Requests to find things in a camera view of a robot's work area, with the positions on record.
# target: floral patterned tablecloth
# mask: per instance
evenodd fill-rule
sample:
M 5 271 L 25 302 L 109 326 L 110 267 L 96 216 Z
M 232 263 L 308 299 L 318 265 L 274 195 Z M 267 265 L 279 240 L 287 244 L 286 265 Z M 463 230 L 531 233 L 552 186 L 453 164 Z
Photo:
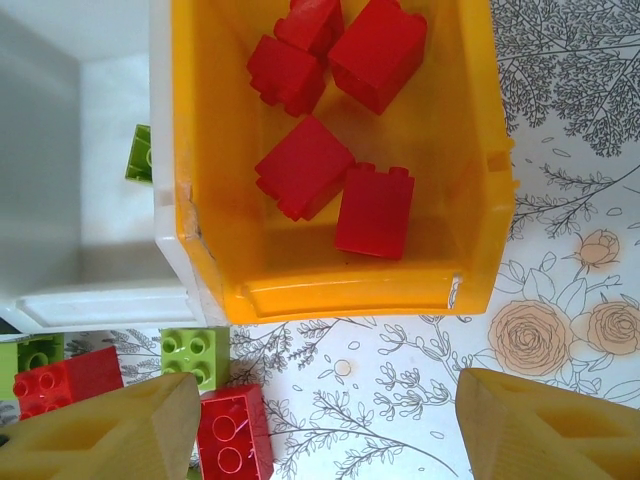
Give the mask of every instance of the floral patterned tablecloth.
M 471 478 L 453 397 L 472 365 L 640 407 L 640 1 L 492 4 L 521 186 L 488 312 L 234 329 L 275 478 Z M 127 383 L 159 374 L 157 331 L 67 341 L 115 344 Z

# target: yellow plastic bin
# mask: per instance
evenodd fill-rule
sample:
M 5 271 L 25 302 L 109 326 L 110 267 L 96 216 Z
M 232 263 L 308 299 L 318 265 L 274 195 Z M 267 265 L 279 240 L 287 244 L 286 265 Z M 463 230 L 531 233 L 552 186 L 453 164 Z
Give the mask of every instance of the yellow plastic bin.
M 342 4 L 348 25 L 366 1 Z M 340 197 L 292 222 L 255 185 L 255 165 L 300 121 L 263 104 L 246 70 L 289 2 L 172 2 L 176 230 L 232 323 L 485 311 L 515 208 L 489 0 L 402 6 L 427 18 L 429 36 L 387 111 L 372 114 L 332 80 L 314 111 L 359 161 L 415 176 L 395 262 L 334 248 Z

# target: red lego duplo brick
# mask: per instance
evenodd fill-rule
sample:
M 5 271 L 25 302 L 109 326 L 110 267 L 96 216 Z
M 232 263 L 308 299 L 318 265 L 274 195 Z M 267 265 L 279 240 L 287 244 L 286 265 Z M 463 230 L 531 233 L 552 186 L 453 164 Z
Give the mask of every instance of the red lego duplo brick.
M 251 86 L 268 105 L 294 117 L 311 113 L 325 89 L 322 65 L 310 53 L 263 36 L 249 59 Z
M 268 480 L 273 452 L 259 385 L 200 397 L 198 452 L 203 480 Z
M 389 173 L 360 163 L 347 172 L 336 231 L 336 248 L 399 260 L 409 228 L 415 179 L 406 168 Z
M 427 21 L 371 0 L 329 52 L 336 85 L 382 114 L 424 59 Z
M 276 22 L 275 36 L 324 59 L 344 33 L 340 0 L 292 0 L 286 18 Z
M 122 388 L 115 347 L 85 353 L 16 375 L 20 419 Z
M 256 183 L 287 217 L 311 220 L 340 192 L 353 165 L 349 149 L 309 116 L 256 166 Z

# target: printed rose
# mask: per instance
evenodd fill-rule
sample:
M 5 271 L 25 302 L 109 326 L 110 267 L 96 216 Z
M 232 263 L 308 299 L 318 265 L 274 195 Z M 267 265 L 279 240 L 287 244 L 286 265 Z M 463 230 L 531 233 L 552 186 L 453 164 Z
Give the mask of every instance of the printed rose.
M 596 230 L 582 241 L 578 260 L 587 267 L 599 267 L 613 262 L 620 252 L 620 242 L 615 233 Z
M 538 301 L 511 302 L 492 320 L 489 341 L 500 365 L 540 376 L 560 368 L 569 358 L 569 318 Z
M 603 303 L 593 313 L 580 315 L 574 320 L 577 333 L 583 330 L 580 324 L 588 322 L 586 340 L 596 348 L 626 355 L 640 350 L 640 310 L 625 302 Z

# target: table surface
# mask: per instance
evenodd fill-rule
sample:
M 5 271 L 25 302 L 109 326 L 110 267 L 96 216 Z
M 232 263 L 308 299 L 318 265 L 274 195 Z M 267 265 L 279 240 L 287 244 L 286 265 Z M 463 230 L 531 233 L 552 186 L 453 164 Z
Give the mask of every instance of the table surface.
M 485 315 L 235 328 L 233 379 L 264 385 L 277 479 L 471 478 L 455 419 L 467 366 L 640 407 L 640 3 L 492 0 L 517 212 Z M 128 384 L 158 331 L 114 343 Z M 0 403 L 0 424 L 16 420 Z

